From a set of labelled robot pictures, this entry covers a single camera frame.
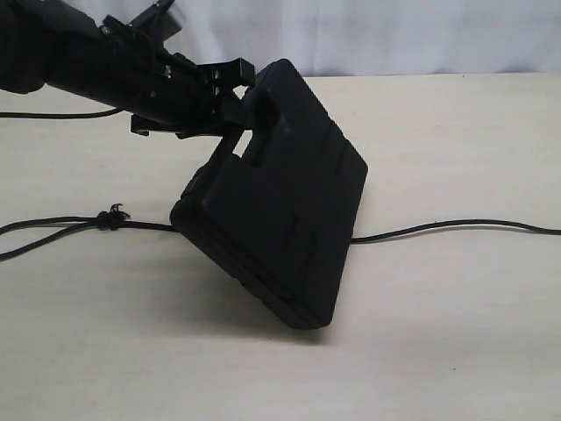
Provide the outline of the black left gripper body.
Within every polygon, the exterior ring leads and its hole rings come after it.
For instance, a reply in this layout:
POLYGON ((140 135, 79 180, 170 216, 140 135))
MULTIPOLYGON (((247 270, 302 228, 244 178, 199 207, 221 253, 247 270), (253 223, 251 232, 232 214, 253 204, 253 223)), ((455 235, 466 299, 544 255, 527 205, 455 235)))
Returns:
POLYGON ((108 15, 93 25, 87 97, 130 112, 136 134, 221 135, 222 87, 184 55, 166 50, 166 41, 154 44, 129 22, 108 15))

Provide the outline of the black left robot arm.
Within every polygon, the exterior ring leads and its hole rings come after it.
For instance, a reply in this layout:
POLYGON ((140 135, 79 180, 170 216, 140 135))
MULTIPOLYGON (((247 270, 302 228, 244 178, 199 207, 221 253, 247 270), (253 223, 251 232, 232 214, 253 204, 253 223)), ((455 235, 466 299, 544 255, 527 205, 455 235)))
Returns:
POLYGON ((238 58, 197 65, 164 43, 180 31, 172 2, 153 1, 128 23, 102 23, 64 1, 1 3, 1 89, 27 95, 48 85, 108 105, 90 113, 4 111, 2 118, 89 119, 131 115, 131 132, 180 139, 250 130, 255 115, 235 94, 256 82, 238 58))

